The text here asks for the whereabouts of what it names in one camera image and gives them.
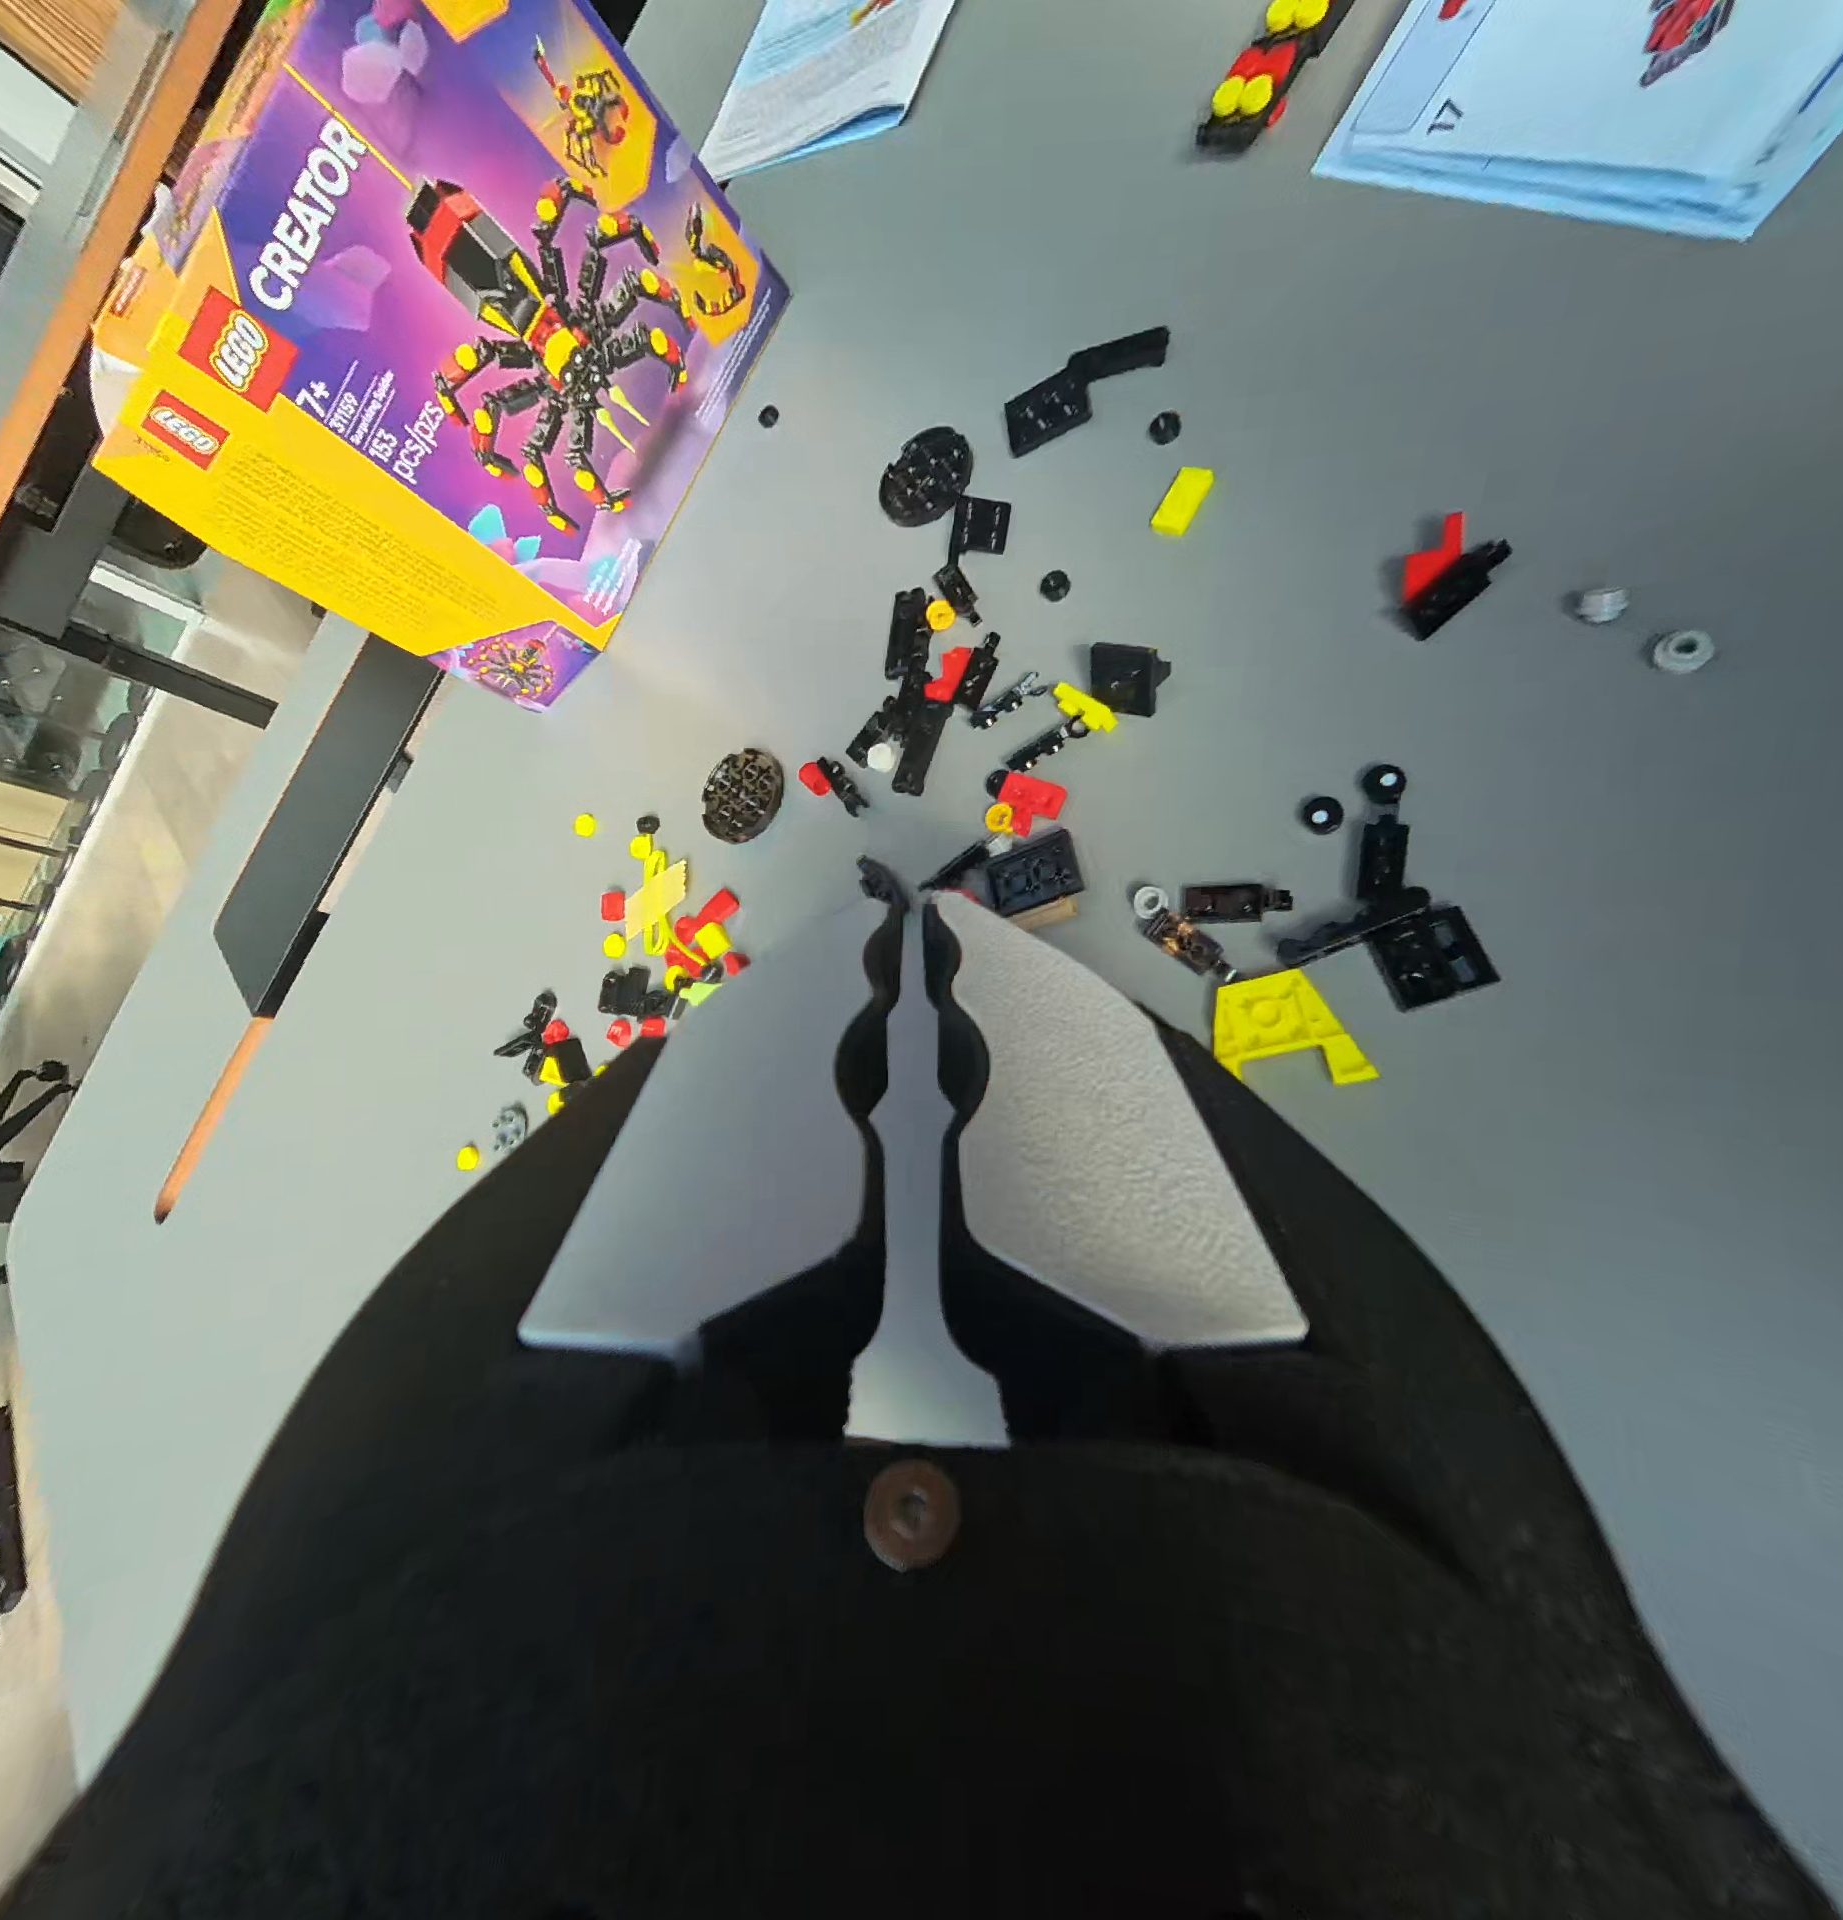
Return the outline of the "dark grey desk panel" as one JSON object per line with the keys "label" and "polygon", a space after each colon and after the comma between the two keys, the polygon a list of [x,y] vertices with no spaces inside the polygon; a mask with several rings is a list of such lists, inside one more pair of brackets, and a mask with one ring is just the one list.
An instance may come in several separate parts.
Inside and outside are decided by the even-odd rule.
{"label": "dark grey desk panel", "polygon": [[328,895],[375,805],[409,767],[442,672],[366,637],[214,922],[214,944],[256,1019],[272,1018],[331,915]]}

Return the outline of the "pile of loose toy bricks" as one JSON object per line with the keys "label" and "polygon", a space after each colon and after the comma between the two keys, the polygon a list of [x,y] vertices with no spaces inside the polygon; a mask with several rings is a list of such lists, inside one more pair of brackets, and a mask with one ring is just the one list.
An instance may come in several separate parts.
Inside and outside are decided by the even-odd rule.
{"label": "pile of loose toy bricks", "polygon": [[[1023,396],[1005,403],[1005,436],[1012,456],[1053,444],[1083,426],[1090,415],[1090,375],[1122,375],[1159,366],[1169,356],[1169,327],[1148,327],[1103,346],[1089,346]],[[857,820],[870,812],[873,793],[863,780],[886,782],[880,798],[909,805],[923,798],[937,748],[949,722],[967,720],[981,738],[992,726],[1013,723],[1007,713],[1023,707],[1037,711],[1033,737],[1010,748],[981,787],[985,807],[976,842],[957,850],[920,884],[905,884],[886,862],[859,853],[861,888],[891,915],[920,905],[976,909],[977,920],[992,911],[1003,924],[1020,929],[1047,929],[1071,922],[1083,909],[1087,887],[1074,835],[1057,822],[1067,804],[1067,787],[1051,782],[1048,762],[1062,749],[1089,738],[1105,738],[1114,726],[1150,715],[1159,687],[1172,670],[1171,660],[1146,640],[1112,640],[1093,644],[1079,685],[1059,674],[1048,678],[1018,677],[996,685],[1003,642],[980,618],[977,595],[965,579],[968,554],[998,554],[1007,541],[1012,506],[985,496],[976,485],[976,449],[967,432],[942,425],[915,432],[890,461],[880,480],[880,512],[898,525],[934,525],[947,530],[943,567],[922,585],[902,583],[893,597],[886,642],[886,685],[877,678],[878,705],[844,755],[814,755],[801,770],[804,787],[818,798],[836,804]],[[1471,536],[1464,510],[1420,512],[1407,541],[1411,552],[1383,566],[1383,591],[1390,595],[1385,615],[1399,632],[1420,640],[1441,632],[1461,608],[1471,607],[1495,571],[1508,563],[1508,539]],[[1265,881],[1190,883],[1178,899],[1167,887],[1129,888],[1134,925],[1156,951],[1171,953],[1190,967],[1213,993],[1215,1055],[1238,1074],[1248,1063],[1283,1051],[1315,1049],[1335,1085],[1378,1079],[1340,1019],[1334,1019],[1318,993],[1311,971],[1343,950],[1366,950],[1386,984],[1389,998],[1402,1012],[1444,1005],[1499,978],[1499,968],[1474,935],[1469,915],[1441,899],[1409,875],[1409,824],[1402,804],[1409,777],[1397,765],[1380,762],[1358,775],[1362,820],[1358,850],[1353,856],[1348,901],[1321,915],[1311,928],[1290,924],[1278,935],[1273,967],[1263,973],[1232,967],[1213,939],[1218,924],[1235,928],[1265,917],[1292,915],[1297,901],[1283,887]],[[757,838],[780,809],[785,773],[760,748],[725,756],[709,773],[699,812],[700,832],[721,842]],[[494,909],[543,911],[548,905],[544,853],[533,849],[533,798],[544,797],[544,775],[536,788],[514,780],[513,791],[496,791],[496,780],[455,780],[451,787],[451,856],[437,854],[435,877],[446,875],[460,894]],[[684,872],[679,856],[663,854],[661,822],[647,812],[634,830],[629,860],[631,884],[615,887],[598,901],[598,920],[585,922],[584,963],[603,963],[603,922],[606,922],[606,963],[624,968],[621,950],[644,940],[644,920],[661,925],[645,935],[645,953],[631,959],[644,973],[611,973],[603,984],[603,1008],[596,1019],[615,1019],[605,1051],[625,1047],[638,1033],[658,1038],[668,1031],[684,1003],[699,1003],[746,967],[726,943],[725,920],[739,917],[728,899],[699,901],[688,884],[700,888]],[[556,1023],[556,996],[544,993],[527,1015],[525,1031],[504,1041],[498,1055],[527,1056],[529,1079],[562,1087],[563,1079],[588,1077],[579,1045],[569,1036],[566,1019]],[[546,1109],[554,1113],[563,1093],[548,1088]]]}

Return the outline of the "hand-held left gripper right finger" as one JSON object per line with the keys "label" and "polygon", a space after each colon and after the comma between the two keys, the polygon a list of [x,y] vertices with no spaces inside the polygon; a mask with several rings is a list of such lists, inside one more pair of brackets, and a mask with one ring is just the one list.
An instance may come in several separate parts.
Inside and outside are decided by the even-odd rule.
{"label": "hand-held left gripper right finger", "polygon": [[1007,1445],[1167,1445],[1198,1377],[1302,1357],[1310,1317],[1172,1031],[1070,953],[937,894],[938,1289]]}

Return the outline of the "light blue instruction booklet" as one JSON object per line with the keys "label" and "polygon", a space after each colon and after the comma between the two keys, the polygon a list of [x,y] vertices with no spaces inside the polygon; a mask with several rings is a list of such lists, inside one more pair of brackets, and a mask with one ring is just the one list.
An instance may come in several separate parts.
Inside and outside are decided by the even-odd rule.
{"label": "light blue instruction booklet", "polygon": [[742,51],[703,167],[721,182],[898,127],[954,2],[768,2]]}
{"label": "light blue instruction booklet", "polygon": [[1420,2],[1314,174],[1745,242],[1841,132],[1843,2]]}

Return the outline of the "wooden edged table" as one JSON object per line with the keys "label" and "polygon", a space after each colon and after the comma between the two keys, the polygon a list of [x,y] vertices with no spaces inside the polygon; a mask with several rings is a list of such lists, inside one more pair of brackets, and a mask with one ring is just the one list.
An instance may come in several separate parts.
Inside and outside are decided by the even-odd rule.
{"label": "wooden edged table", "polygon": [[43,156],[0,275],[0,520],[235,15],[233,2],[119,3],[93,78]]}

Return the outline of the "purple yellow toy box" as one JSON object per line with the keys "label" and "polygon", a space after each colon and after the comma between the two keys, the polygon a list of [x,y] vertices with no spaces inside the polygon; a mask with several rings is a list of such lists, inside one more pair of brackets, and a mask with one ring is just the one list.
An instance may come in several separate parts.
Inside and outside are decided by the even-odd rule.
{"label": "purple yellow toy box", "polygon": [[609,21],[268,3],[91,343],[97,472],[531,711],[789,303]]}

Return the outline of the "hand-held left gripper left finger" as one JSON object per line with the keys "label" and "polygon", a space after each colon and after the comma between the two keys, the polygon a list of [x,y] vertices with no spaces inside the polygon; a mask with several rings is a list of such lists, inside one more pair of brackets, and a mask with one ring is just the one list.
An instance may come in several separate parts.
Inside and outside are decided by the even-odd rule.
{"label": "hand-held left gripper left finger", "polygon": [[658,1044],[521,1317],[544,1353],[666,1363],[776,1438],[840,1438],[886,1311],[887,1018],[909,888],[770,951],[697,1036]]}

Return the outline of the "black red yellow brick assembly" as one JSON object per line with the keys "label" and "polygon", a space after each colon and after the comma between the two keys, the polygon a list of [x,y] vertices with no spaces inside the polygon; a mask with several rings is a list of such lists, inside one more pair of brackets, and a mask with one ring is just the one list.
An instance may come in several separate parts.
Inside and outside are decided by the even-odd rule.
{"label": "black red yellow brick assembly", "polygon": [[1215,86],[1197,129],[1197,149],[1238,156],[1283,118],[1299,76],[1325,56],[1355,2],[1268,2],[1261,31]]}

